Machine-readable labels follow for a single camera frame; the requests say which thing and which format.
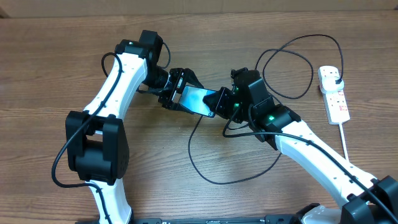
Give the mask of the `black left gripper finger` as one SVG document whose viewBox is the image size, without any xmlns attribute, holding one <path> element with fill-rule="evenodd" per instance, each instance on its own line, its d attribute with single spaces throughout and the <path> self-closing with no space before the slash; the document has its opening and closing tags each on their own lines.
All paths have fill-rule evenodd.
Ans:
<svg viewBox="0 0 398 224">
<path fill-rule="evenodd" d="M 185 70 L 185 79 L 187 83 L 192 84 L 195 87 L 204 88 L 192 70 Z"/>
<path fill-rule="evenodd" d="M 181 111 L 181 112 L 185 112 L 185 113 L 188 113 L 188 114 L 193 114 L 193 111 L 191 111 L 190 109 L 184 107 L 184 105 L 181 105 L 180 103 L 172 102 L 169 109 L 173 110 L 173 111 Z"/>
</svg>

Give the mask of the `Samsung Galaxy smartphone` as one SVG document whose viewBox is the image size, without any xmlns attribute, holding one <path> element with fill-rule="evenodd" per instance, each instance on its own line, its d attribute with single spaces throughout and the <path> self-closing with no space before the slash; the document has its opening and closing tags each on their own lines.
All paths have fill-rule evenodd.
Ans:
<svg viewBox="0 0 398 224">
<path fill-rule="evenodd" d="M 186 86 L 178 102 L 193 113 L 213 118 L 215 113 L 203 101 L 205 96 L 213 93 L 215 93 L 214 90 Z"/>
</svg>

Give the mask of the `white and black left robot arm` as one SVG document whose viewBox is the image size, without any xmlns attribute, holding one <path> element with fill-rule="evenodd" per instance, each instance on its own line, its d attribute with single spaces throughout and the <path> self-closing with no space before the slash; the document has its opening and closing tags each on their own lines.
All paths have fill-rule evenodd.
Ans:
<svg viewBox="0 0 398 224">
<path fill-rule="evenodd" d="M 115 50 L 113 67 L 100 91 L 83 111 L 69 112 L 65 120 L 66 143 L 51 170 L 62 188 L 89 187 L 99 210 L 97 223 L 133 223 L 123 176 L 129 164 L 129 146 L 123 120 L 140 85 L 158 96 L 168 110 L 191 112 L 173 101 L 187 83 L 201 87 L 190 69 L 166 71 L 157 64 L 165 42 L 158 33 L 144 30 L 138 41 L 122 40 Z"/>
</svg>

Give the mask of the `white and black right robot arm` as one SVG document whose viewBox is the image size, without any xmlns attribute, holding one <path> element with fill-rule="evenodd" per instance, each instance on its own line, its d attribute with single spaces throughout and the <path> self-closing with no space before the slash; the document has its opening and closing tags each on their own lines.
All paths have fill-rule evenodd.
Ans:
<svg viewBox="0 0 398 224">
<path fill-rule="evenodd" d="M 204 96 L 210 110 L 228 122 L 248 122 L 251 132 L 303 167 L 333 198 L 339 223 L 397 223 L 397 181 L 377 179 L 318 138 L 301 117 L 276 104 L 257 70 L 231 72 L 232 89 Z"/>
</svg>

